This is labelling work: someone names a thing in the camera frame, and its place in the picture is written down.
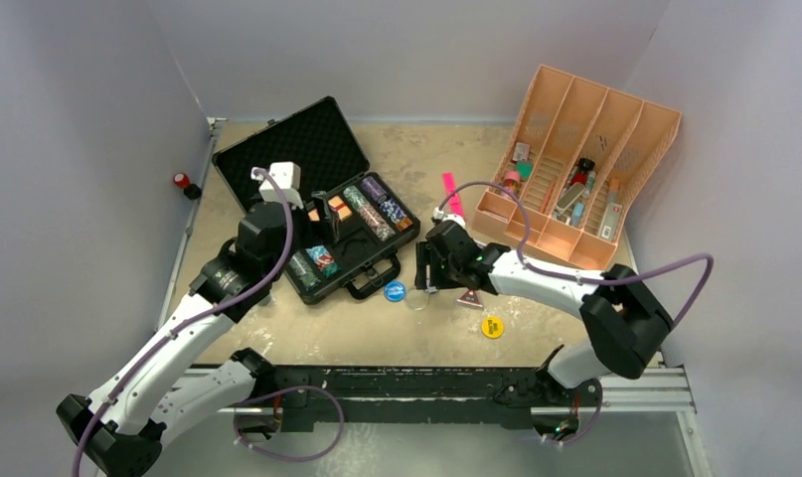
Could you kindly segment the green white chip stack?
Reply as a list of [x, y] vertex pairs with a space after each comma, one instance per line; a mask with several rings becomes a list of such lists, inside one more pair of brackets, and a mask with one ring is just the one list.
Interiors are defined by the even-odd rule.
[[378, 239], [386, 241], [396, 234], [395, 230], [356, 186], [346, 187], [343, 195], [347, 203], [361, 216]]

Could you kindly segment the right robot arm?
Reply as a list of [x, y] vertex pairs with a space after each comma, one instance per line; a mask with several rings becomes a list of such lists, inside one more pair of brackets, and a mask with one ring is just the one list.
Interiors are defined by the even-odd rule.
[[529, 259], [504, 244], [481, 244], [443, 220], [415, 246], [419, 290], [466, 288], [516, 296], [579, 319], [587, 337], [552, 353], [537, 378], [540, 397], [560, 404], [577, 386], [606, 375], [639, 379], [668, 337], [672, 320], [633, 269], [578, 270]]

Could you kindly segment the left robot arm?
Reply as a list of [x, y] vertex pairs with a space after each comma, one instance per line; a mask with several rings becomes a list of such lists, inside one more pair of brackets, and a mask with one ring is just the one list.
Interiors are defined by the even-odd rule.
[[298, 192], [260, 193], [237, 236], [202, 268], [134, 357], [88, 395], [60, 402], [56, 414], [77, 447], [72, 475], [88, 459], [107, 476], [142, 476], [169, 443], [220, 408], [262, 406], [309, 389], [284, 385], [276, 367], [251, 348], [234, 352], [201, 381], [174, 387], [203, 351], [269, 297], [298, 245], [314, 237]]

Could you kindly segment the red Texas Hold'em card box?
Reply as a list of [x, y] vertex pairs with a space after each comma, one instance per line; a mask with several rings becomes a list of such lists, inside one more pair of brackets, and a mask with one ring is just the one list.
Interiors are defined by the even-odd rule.
[[308, 211], [308, 218], [314, 224], [337, 224], [349, 220], [353, 216], [351, 207], [340, 195], [328, 197], [314, 194], [312, 208]]

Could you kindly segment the purple chip stack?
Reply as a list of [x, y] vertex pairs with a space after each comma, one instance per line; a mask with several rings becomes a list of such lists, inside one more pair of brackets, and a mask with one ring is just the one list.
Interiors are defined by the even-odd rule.
[[373, 176], [367, 176], [362, 180], [361, 189], [377, 204], [381, 204], [389, 197], [387, 191]]

